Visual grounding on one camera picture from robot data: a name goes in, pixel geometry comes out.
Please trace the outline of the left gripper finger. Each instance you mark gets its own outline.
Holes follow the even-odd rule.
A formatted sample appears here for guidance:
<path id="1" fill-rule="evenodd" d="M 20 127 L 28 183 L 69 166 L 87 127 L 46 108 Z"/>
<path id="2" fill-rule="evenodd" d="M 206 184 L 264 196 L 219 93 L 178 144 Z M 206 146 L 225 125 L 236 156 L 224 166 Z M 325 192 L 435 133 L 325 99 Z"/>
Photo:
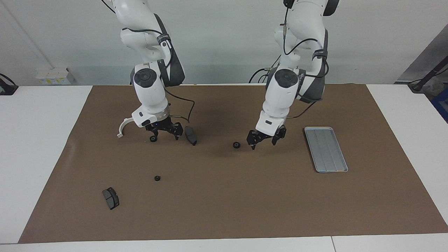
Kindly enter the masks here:
<path id="1" fill-rule="evenodd" d="M 275 146 L 278 140 L 285 138 L 286 131 L 287 129 L 285 126 L 279 127 L 274 136 L 272 137 L 272 145 Z"/>
<path id="2" fill-rule="evenodd" d="M 250 130 L 247 136 L 247 143 L 252 150 L 255 150 L 256 145 L 261 141 L 261 136 L 257 130 Z"/>

